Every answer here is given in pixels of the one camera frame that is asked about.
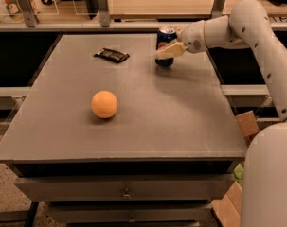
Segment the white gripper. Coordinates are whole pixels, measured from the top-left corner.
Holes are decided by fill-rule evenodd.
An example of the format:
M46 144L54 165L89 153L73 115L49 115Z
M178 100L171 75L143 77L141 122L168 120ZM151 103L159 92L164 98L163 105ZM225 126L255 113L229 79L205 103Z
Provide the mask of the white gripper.
M158 48L155 57L165 60L182 56L186 50L190 53L200 53L207 50L205 39L205 21L194 22L186 27L175 28L177 34L181 34L181 41L172 42Z

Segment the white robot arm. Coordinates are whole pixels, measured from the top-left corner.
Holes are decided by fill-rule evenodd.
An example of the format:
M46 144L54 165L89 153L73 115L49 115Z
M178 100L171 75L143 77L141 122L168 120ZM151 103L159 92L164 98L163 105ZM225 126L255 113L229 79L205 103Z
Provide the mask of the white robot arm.
M274 34L264 6L242 0L228 16L178 27L156 50L159 60L213 47L249 47L280 121L260 131L246 152L241 227L287 227L287 48Z

